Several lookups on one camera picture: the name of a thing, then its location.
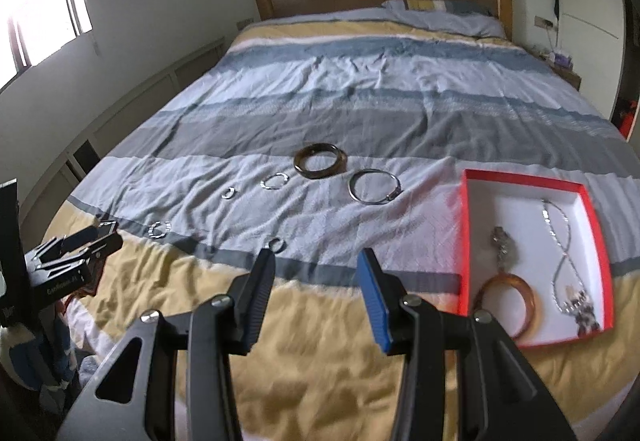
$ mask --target small ring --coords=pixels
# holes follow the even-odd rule
[[[355,193],[356,181],[360,179],[362,176],[364,176],[364,174],[372,174],[372,173],[386,174],[396,182],[396,188],[394,188],[391,192],[389,192],[383,199],[380,199],[380,201],[364,201],[363,199],[360,199]],[[394,176],[391,172],[385,172],[384,170],[378,170],[377,168],[365,168],[363,170],[358,170],[351,176],[351,179],[349,179],[349,195],[351,196],[351,199],[353,199],[354,201],[360,202],[361,204],[367,204],[367,205],[387,204],[388,202],[391,202],[395,198],[397,198],[401,193],[402,193],[402,186],[400,185],[400,180],[396,176]]]
[[[277,186],[268,186],[267,183],[269,181],[271,181],[272,179],[276,178],[276,177],[282,177],[283,181],[282,181],[282,185],[277,185]],[[289,176],[282,173],[282,172],[277,172],[274,175],[271,175],[269,177],[265,177],[262,181],[260,181],[260,186],[262,188],[264,188],[265,190],[280,190],[284,185],[286,185],[289,182]]]
[[[334,154],[334,164],[330,167],[323,168],[322,170],[307,170],[302,166],[306,159],[320,152],[331,152]],[[331,177],[332,175],[340,172],[346,163],[347,154],[331,143],[312,143],[311,145],[298,150],[293,157],[293,166],[302,177],[306,177],[307,179],[324,179],[325,177]]]
[[[222,194],[222,198],[231,199],[234,195],[236,195],[237,192],[238,190],[236,190],[233,186],[229,186],[229,188],[225,190],[225,193]]]
[[[273,237],[267,243],[267,247],[274,253],[279,253],[287,247],[287,243],[280,237]]]
[[[518,332],[511,336],[512,340],[517,340],[529,330],[531,323],[533,322],[533,316],[536,314],[536,299],[534,297],[533,290],[531,289],[531,286],[527,284],[524,279],[518,277],[518,275],[514,275],[513,273],[498,273],[498,275],[491,277],[482,284],[480,291],[478,291],[476,298],[474,299],[474,311],[482,309],[484,293],[486,293],[490,287],[495,285],[507,285],[513,287],[522,297],[525,307],[524,322],[520,326]]]
[[[171,223],[166,221],[164,223],[164,231],[162,233],[154,233],[158,226],[162,225],[161,220],[156,220],[151,226],[149,226],[148,235],[150,239],[162,239],[162,237],[166,237],[166,234],[171,231]]]

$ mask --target silver necklace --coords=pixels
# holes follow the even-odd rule
[[[566,244],[562,244],[560,242],[558,234],[556,233],[553,224],[551,224],[551,218],[549,217],[548,210],[549,206],[554,207],[559,212],[559,214],[562,215],[562,220],[566,225]],[[584,311],[585,307],[593,305],[591,304],[591,297],[587,293],[584,282],[582,282],[582,278],[580,278],[580,275],[578,275],[578,270],[575,268],[574,261],[572,260],[571,255],[569,255],[569,247],[571,246],[571,223],[569,222],[569,217],[567,217],[567,215],[558,207],[558,205],[554,204],[551,201],[548,201],[547,199],[542,199],[542,217],[545,219],[546,225],[549,228],[549,234],[551,234],[551,237],[553,237],[553,240],[556,244],[558,244],[558,247],[562,251],[562,257],[560,258],[558,267],[556,267],[553,282],[551,284],[554,303],[556,304],[559,312],[561,312],[562,314],[576,317]],[[558,298],[558,277],[560,276],[560,271],[565,262],[569,264],[571,270],[574,272],[574,277],[577,280],[580,289],[574,292],[572,296],[568,296],[569,300],[565,300],[564,302],[560,303],[560,300]]]

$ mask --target screw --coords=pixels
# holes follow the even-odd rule
[[[409,307],[418,307],[422,303],[422,299],[417,295],[404,295],[400,301]]]
[[[479,324],[488,324],[491,323],[491,320],[493,320],[494,318],[491,316],[491,313],[489,311],[479,309],[474,313],[474,319]]]
[[[140,320],[145,324],[151,324],[153,322],[157,322],[159,317],[160,312],[157,309],[148,309],[140,315]]]
[[[231,297],[230,296],[228,296],[228,295],[218,295],[218,296],[213,298],[213,300],[211,301],[211,305],[213,307],[220,307],[220,306],[227,305],[230,302],[231,302]]]

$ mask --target bed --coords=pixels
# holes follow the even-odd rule
[[[496,18],[428,20],[385,1],[256,0],[262,21],[102,159],[47,231],[115,218],[124,236],[96,296],[69,303],[72,337],[104,356],[144,310],[185,312],[224,292],[278,236],[287,245],[260,341],[232,360],[242,428],[273,441],[386,440],[401,360],[373,342],[357,252],[373,247],[408,291],[454,312],[463,169],[552,176],[588,187],[616,325],[526,356],[578,437],[596,439],[640,370],[640,162],[577,91],[510,41],[511,0],[459,0]],[[293,154],[316,141],[342,148],[347,172],[296,175]],[[349,172],[366,167],[397,175],[401,196],[353,201]],[[261,188],[276,172],[289,182]],[[229,186],[238,194],[222,199]],[[171,230],[150,239],[155,222]],[[455,400],[450,364],[447,440]]]

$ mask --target brown bangle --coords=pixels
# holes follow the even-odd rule
[[[324,168],[322,170],[307,170],[303,167],[303,163],[306,159],[318,154],[319,152],[331,152],[334,154],[335,163],[329,168]],[[335,175],[344,168],[346,163],[347,154],[331,143],[313,143],[301,150],[298,150],[296,155],[293,157],[293,166],[296,167],[296,170],[302,177],[306,177],[307,179],[323,179],[325,177]]]
[[[476,298],[474,299],[474,311],[482,309],[484,293],[486,293],[490,287],[495,285],[507,285],[513,287],[518,293],[520,293],[520,296],[524,301],[524,322],[522,323],[520,330],[511,337],[513,340],[517,340],[526,333],[527,330],[529,330],[531,323],[533,322],[533,316],[536,314],[536,300],[533,295],[533,290],[529,284],[517,275],[513,275],[512,273],[498,273],[498,275],[491,277],[482,284],[480,291],[478,291],[478,294],[476,294]]]

